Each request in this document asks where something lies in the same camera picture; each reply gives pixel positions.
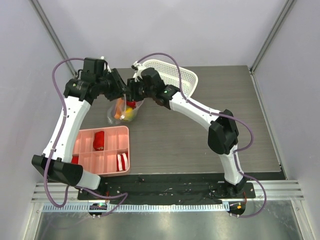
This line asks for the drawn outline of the clear pink zip top bag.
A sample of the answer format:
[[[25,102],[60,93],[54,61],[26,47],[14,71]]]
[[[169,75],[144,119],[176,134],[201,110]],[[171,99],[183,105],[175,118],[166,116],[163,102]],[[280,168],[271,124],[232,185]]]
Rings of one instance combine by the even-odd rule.
[[[107,120],[110,125],[132,122],[137,116],[142,101],[128,101],[125,96],[111,102],[107,110]]]

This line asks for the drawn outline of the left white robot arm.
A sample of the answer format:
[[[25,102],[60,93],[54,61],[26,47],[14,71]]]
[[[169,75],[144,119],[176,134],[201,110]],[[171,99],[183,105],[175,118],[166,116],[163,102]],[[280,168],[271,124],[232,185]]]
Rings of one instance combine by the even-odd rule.
[[[100,200],[107,192],[103,177],[130,172],[129,129],[126,126],[80,129],[90,104],[76,97],[64,100],[52,138],[31,164],[47,180],[87,188]]]

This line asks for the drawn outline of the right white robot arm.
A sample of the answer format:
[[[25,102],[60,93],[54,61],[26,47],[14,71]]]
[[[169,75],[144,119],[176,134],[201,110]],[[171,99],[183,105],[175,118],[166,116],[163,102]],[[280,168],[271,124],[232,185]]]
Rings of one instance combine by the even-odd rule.
[[[191,102],[184,95],[182,87],[165,84],[160,74],[152,67],[132,66],[134,77],[128,79],[128,98],[133,101],[153,99],[158,105],[181,113],[208,132],[207,144],[219,155],[221,160],[226,193],[233,198],[244,191],[245,179],[240,169],[238,155],[239,131],[230,111],[211,111],[209,107],[199,102]]]

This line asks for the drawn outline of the red fake food under arm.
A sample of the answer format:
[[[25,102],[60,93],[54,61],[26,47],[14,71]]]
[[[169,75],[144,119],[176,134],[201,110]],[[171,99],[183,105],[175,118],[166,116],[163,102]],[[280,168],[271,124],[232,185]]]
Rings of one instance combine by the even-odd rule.
[[[79,163],[79,156],[78,155],[74,155],[72,157],[71,163],[77,165]]]

